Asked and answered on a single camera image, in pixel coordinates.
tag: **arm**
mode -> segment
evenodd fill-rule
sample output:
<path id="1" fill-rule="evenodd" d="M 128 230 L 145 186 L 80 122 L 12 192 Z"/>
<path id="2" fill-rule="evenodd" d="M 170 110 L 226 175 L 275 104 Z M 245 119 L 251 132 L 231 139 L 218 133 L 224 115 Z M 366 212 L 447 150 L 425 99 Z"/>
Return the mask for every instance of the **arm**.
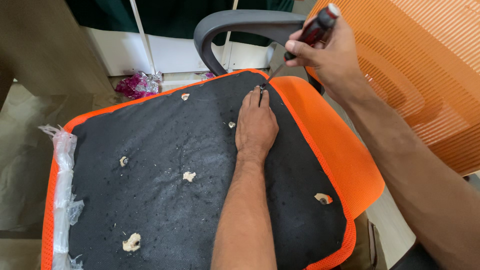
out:
<path id="1" fill-rule="evenodd" d="M 240 108 L 235 134 L 237 165 L 215 236 L 213 270 L 276 269 L 264 162 L 278 125 L 268 106 L 268 91 L 264 90 L 260 106 L 259 101 L 257 86 Z"/>
<path id="2" fill-rule="evenodd" d="M 405 220 L 430 255 L 446 269 L 480 265 L 480 193 L 447 167 L 367 84 L 355 38 L 338 18 L 331 39 L 314 48 L 285 45 L 298 58 L 288 66 L 316 69 L 326 93 L 353 121 Z"/>

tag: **gray armrest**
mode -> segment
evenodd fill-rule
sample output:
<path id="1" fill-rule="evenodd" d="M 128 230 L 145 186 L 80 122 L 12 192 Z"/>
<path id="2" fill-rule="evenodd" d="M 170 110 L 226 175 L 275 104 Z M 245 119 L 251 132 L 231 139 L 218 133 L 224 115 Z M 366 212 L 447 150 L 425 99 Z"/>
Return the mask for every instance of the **gray armrest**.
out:
<path id="1" fill-rule="evenodd" d="M 193 34 L 195 47 L 205 65 L 219 76 L 227 71 L 217 61 L 212 52 L 213 38 L 222 32 L 237 31 L 268 37 L 282 46 L 291 33 L 302 28 L 305 16 L 264 10 L 228 10 L 206 16 Z"/>

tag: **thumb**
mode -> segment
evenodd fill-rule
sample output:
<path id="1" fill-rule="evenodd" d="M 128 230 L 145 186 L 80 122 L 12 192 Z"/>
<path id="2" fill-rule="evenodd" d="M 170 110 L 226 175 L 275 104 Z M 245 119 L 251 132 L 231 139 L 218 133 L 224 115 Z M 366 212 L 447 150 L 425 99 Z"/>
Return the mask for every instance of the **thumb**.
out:
<path id="1" fill-rule="evenodd" d="M 297 40 L 287 41 L 285 44 L 285 49 L 298 57 L 306 58 L 311 61 L 314 60 L 319 53 L 317 49 L 314 49 L 308 46 L 306 43 Z"/>

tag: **screwdriver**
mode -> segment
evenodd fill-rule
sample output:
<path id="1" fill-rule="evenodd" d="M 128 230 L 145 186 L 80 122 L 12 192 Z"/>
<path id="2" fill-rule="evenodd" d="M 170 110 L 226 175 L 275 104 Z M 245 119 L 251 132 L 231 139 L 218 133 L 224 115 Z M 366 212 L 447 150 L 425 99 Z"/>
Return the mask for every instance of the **screwdriver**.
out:
<path id="1" fill-rule="evenodd" d="M 318 13 L 317 17 L 309 22 L 302 31 L 302 34 L 298 41 L 307 43 L 310 46 L 314 46 L 317 42 L 322 41 L 326 42 L 330 36 L 332 28 L 335 26 L 336 19 L 340 15 L 338 8 L 330 3 L 326 7 L 322 8 Z M 285 52 L 283 60 L 286 62 L 288 60 L 295 59 L 297 56 L 291 52 Z M 285 66 L 285 63 L 281 64 L 275 72 L 260 86 L 260 93 L 263 93 L 266 85 L 270 80 L 275 77 L 278 72 Z"/>

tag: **forearm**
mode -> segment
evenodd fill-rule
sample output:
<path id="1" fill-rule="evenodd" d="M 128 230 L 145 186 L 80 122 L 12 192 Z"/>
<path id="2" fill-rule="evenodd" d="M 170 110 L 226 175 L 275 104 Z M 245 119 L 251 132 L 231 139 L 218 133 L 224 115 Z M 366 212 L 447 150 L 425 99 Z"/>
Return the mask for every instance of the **forearm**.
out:
<path id="1" fill-rule="evenodd" d="M 237 159 L 218 223 L 212 269 L 276 269 L 263 162 Z"/>
<path id="2" fill-rule="evenodd" d="M 449 269 L 480 264 L 480 196 L 366 84 L 343 108 L 372 154 L 398 208 L 430 254 Z"/>

